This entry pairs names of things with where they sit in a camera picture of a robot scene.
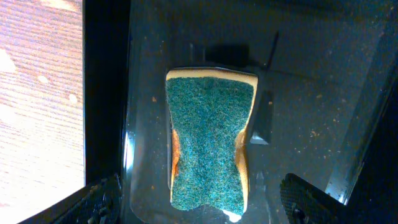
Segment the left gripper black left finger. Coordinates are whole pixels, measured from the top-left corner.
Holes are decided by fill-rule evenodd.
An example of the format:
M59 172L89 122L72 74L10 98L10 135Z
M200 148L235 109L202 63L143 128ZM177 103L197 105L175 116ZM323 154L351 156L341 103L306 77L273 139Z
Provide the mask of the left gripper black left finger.
M117 223L121 185L114 174L89 184L20 224L110 224Z

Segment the green and yellow sponge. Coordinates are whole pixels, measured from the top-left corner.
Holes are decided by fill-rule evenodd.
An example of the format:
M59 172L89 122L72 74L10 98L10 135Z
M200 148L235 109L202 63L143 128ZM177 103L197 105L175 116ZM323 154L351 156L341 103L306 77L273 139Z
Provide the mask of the green and yellow sponge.
M170 203L208 205L238 222L248 207L248 124L258 78L215 68L171 70L165 78L172 131Z

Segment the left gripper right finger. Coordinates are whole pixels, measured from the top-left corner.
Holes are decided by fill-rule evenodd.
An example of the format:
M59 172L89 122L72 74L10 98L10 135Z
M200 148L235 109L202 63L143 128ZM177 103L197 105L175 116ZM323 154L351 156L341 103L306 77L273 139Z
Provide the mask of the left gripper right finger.
M348 199L345 190L327 187L324 191L293 173L280 183L280 200L293 224L348 223Z

